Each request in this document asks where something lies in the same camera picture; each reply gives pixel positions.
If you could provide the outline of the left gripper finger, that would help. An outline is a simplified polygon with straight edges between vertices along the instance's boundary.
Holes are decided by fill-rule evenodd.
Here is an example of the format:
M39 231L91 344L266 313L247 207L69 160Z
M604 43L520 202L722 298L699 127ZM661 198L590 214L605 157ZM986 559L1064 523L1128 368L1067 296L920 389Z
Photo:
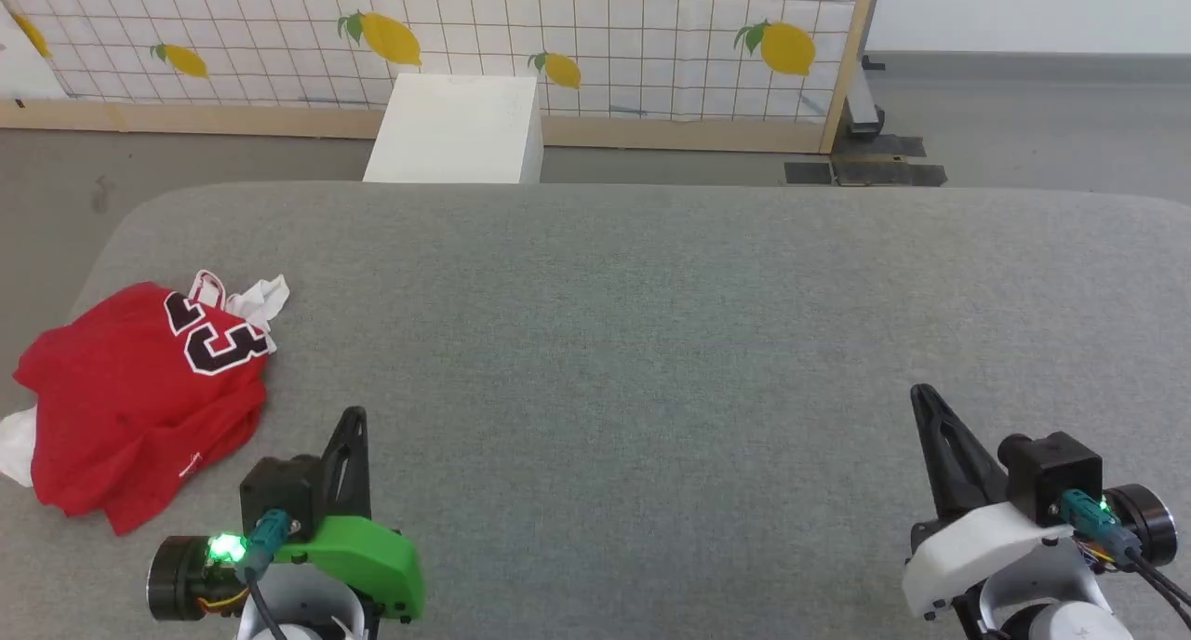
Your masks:
M368 415L347 406L322 455L323 507L326 514L372 518Z

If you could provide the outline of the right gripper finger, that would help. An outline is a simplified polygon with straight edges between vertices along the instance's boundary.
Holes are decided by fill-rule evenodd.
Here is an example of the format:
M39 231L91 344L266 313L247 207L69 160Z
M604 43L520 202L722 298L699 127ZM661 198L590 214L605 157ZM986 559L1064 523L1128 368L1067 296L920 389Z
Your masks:
M1008 474L939 391L910 391L929 487L941 522L1008 501Z

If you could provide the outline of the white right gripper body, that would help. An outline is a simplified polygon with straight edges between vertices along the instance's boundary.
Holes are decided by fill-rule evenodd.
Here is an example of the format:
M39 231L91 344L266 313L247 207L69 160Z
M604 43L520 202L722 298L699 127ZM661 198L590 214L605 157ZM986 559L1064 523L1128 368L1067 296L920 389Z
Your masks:
M1099 499L1068 490L1041 522L1003 501L913 532L902 594L928 621L947 610L961 621L1114 621L1102 573L1136 574L1179 603L1161 572L1177 555L1177 526L1143 485L1110 487Z

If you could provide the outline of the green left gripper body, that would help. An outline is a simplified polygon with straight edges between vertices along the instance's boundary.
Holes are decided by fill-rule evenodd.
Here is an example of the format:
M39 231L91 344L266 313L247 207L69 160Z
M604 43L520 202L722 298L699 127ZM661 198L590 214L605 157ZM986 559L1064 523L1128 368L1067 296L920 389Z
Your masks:
M276 622L328 622L343 597L358 622L413 622L425 608L420 557L398 532L358 516L331 516L308 541L280 539L275 516L247 535L166 538L146 573L146 605L157 621L207 616L258 622L247 577Z

